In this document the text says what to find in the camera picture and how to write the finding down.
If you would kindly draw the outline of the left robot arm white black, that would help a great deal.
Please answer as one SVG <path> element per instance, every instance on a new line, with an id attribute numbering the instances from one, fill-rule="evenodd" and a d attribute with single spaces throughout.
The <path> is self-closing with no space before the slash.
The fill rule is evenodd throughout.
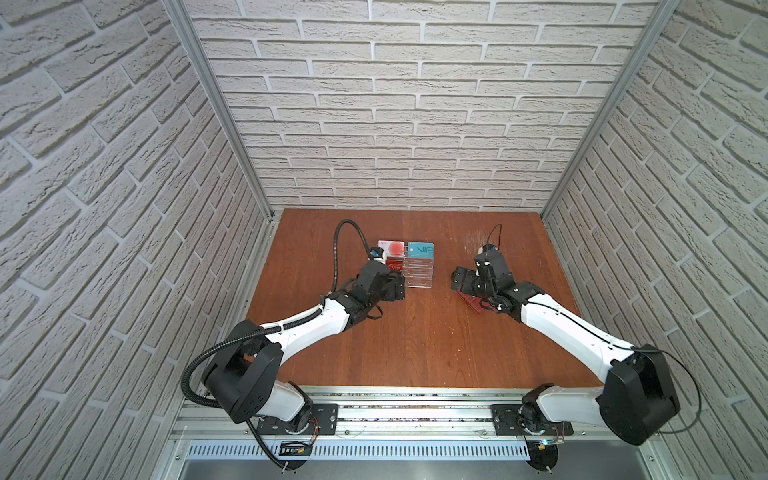
<path id="1" fill-rule="evenodd" d="M 296 384 L 278 379 L 281 366 L 319 341 L 372 319 L 379 303 L 404 298 L 405 276 L 370 260 L 355 279 L 308 310 L 279 322 L 237 324 L 225 341 L 201 354 L 185 371 L 189 380 L 205 364 L 201 383 L 212 397 L 195 397 L 190 386 L 185 395 L 199 405 L 225 411 L 236 424 L 272 417 L 301 432 L 310 422 L 313 401 Z"/>

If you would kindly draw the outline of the red leather card wallet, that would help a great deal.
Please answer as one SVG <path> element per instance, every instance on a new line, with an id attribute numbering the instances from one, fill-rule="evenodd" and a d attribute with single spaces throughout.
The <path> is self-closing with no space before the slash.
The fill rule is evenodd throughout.
<path id="1" fill-rule="evenodd" d="M 482 313 L 483 311 L 486 311 L 489 307 L 487 301 L 482 298 L 470 296 L 468 294 L 464 294 L 462 292 L 459 292 L 459 296 L 463 299 L 463 301 L 476 313 Z"/>

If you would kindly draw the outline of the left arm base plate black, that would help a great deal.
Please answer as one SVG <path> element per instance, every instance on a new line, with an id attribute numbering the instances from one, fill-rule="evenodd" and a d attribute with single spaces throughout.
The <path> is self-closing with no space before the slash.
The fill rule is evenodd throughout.
<path id="1" fill-rule="evenodd" d="M 257 431 L 261 435 L 310 435 L 332 436 L 336 432 L 339 417 L 339 405 L 335 403 L 315 403 L 310 408 L 303 408 L 290 421 L 264 416 L 258 419 Z"/>

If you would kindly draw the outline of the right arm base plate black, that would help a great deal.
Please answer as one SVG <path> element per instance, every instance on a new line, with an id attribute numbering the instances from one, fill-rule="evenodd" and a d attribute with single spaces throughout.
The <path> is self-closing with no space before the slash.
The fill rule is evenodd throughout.
<path id="1" fill-rule="evenodd" d="M 574 434 L 570 422 L 547 420 L 534 404 L 493 404 L 490 409 L 497 436 L 561 438 Z"/>

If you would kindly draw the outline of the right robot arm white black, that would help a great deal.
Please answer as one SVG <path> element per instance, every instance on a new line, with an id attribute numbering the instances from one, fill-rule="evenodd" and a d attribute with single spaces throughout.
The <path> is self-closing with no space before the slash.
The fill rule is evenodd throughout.
<path id="1" fill-rule="evenodd" d="M 540 287 L 518 282 L 493 245 L 482 247 L 475 267 L 458 267 L 451 287 L 480 300 L 486 310 L 506 314 L 538 331 L 586 366 L 601 386 L 563 388 L 542 384 L 529 391 L 517 422 L 528 434 L 577 422 L 609 429 L 620 440 L 643 444 L 680 413 L 668 365 L 671 354 L 646 344 L 637 347 L 583 320 Z"/>

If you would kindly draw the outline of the clear acrylic card display stand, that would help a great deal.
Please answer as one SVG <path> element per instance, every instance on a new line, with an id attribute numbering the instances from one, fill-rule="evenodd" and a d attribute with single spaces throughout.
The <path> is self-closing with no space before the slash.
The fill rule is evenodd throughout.
<path id="1" fill-rule="evenodd" d="M 433 260 L 409 259 L 407 250 L 409 242 L 405 243 L 405 263 L 403 271 L 401 272 L 405 276 L 405 286 L 410 288 L 430 289 L 433 285 L 434 277 L 435 247 Z"/>

